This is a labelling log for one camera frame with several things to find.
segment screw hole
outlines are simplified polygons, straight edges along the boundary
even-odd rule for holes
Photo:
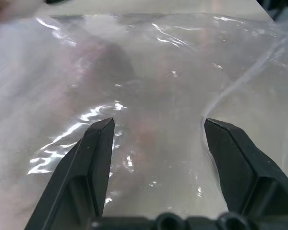
[[[180,224],[172,217],[161,220],[159,230],[180,230]]]

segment transparent plastic film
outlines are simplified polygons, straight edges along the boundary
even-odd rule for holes
[[[286,55],[288,25],[221,15],[1,24],[0,228],[26,225],[59,161],[92,123],[108,117],[116,126],[105,216],[215,218],[227,206],[203,144],[203,121],[240,126],[269,155],[266,132],[287,130],[276,121],[288,111]],[[268,121],[277,125],[267,128]]]

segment black plastic part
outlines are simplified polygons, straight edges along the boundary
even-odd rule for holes
[[[276,163],[242,129],[213,119],[204,127],[229,211],[253,217],[288,215],[288,178]]]
[[[217,220],[191,217],[182,220],[171,213],[155,221],[146,218],[93,218],[87,230],[288,230],[288,216],[248,218],[226,213]]]
[[[114,121],[93,124],[61,160],[27,230],[288,230],[288,178],[246,133],[207,119],[205,131],[229,213],[217,220],[165,213],[146,218],[102,218]]]
[[[48,5],[52,5],[52,4],[57,4],[57,3],[61,3],[64,1],[69,1],[69,0],[45,0],[45,3]]]
[[[92,124],[59,162],[26,230],[85,229],[100,217],[108,186],[114,120]]]

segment plastic wrap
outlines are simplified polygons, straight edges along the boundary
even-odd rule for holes
[[[245,129],[288,174],[288,25],[191,14],[0,25],[0,229],[26,225],[60,159],[112,116],[104,215],[216,217],[227,208],[206,116]]]

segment white surface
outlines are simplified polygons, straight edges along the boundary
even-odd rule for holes
[[[281,165],[282,151],[275,145],[282,143],[267,135],[280,133],[279,126],[267,133],[252,127],[272,124],[266,114],[288,121],[281,116],[288,114],[283,103],[288,102],[288,58],[281,59],[288,57],[288,45],[276,47],[275,67],[260,74],[283,34],[272,23],[203,14],[46,17],[2,24],[0,230],[24,228],[68,146],[87,125],[112,116],[117,127],[104,215],[218,216],[226,206],[202,151],[200,117],[246,127]],[[243,89],[245,97],[237,103],[210,106],[227,86],[241,82],[237,78],[246,82],[255,76],[267,82],[275,76],[277,87],[256,83],[255,89]],[[268,99],[281,107],[272,102],[264,107]],[[266,122],[256,122],[260,118]],[[270,140],[275,145],[262,148]]]
[[[36,16],[109,13],[217,13],[259,21],[272,20],[256,0],[70,0],[52,6],[43,4]]]

